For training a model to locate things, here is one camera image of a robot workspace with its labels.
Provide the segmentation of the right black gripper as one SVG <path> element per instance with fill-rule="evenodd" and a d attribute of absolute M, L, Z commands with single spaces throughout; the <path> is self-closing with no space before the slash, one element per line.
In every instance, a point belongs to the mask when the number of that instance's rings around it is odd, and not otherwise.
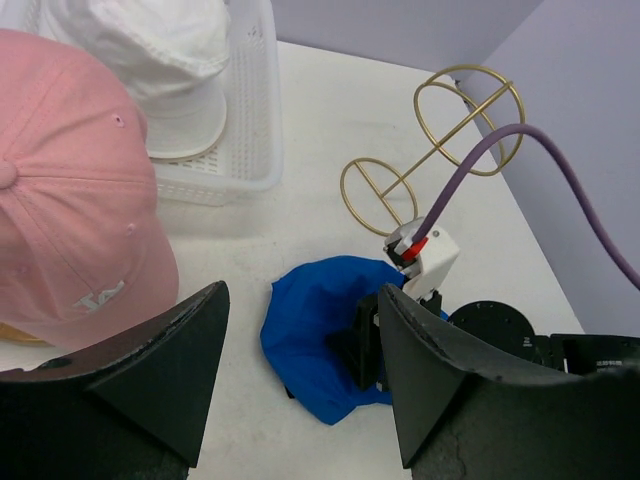
<path fill-rule="evenodd" d="M 510 305 L 476 300 L 445 314 L 439 292 L 419 304 L 447 324 L 428 336 L 454 362 L 478 366 L 484 360 L 495 360 L 495 352 L 500 350 L 546 368 L 555 367 L 549 339 L 537 335 L 529 320 Z M 375 293 L 359 300 L 352 324 L 328 334 L 325 344 L 360 390 L 373 386 L 378 390 L 389 389 Z"/>

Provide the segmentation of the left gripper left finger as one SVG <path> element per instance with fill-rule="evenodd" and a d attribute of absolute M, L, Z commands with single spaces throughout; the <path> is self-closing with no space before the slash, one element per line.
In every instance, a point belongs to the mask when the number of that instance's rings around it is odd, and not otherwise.
<path fill-rule="evenodd" d="M 129 365 L 89 387 L 190 467 L 200 456 L 229 310 L 225 282 L 205 287 Z"/>

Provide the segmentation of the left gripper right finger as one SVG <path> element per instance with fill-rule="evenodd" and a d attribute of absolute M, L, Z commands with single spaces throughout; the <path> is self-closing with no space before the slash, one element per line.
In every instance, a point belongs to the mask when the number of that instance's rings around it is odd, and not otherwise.
<path fill-rule="evenodd" d="M 384 364 L 402 465 L 417 462 L 474 377 L 495 379 L 500 352 L 387 284 L 379 292 Z"/>

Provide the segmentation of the blue baseball cap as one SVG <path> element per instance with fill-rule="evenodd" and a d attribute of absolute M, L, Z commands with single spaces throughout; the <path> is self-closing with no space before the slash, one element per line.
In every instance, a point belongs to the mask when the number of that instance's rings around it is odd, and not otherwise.
<path fill-rule="evenodd" d="M 357 302 L 405 277 L 382 260 L 335 256 L 302 264 L 272 284 L 260 332 L 263 353 L 283 385 L 317 420 L 334 425 L 354 409 L 389 405 L 391 394 L 358 388 L 325 338 L 353 324 Z"/>

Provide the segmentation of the pink baseball cap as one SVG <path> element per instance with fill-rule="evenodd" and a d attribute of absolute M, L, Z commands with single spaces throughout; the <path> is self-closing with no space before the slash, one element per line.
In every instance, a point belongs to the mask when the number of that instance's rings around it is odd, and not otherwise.
<path fill-rule="evenodd" d="M 170 309 L 146 121 L 83 50 L 1 33 L 1 320 L 70 351 Z"/>

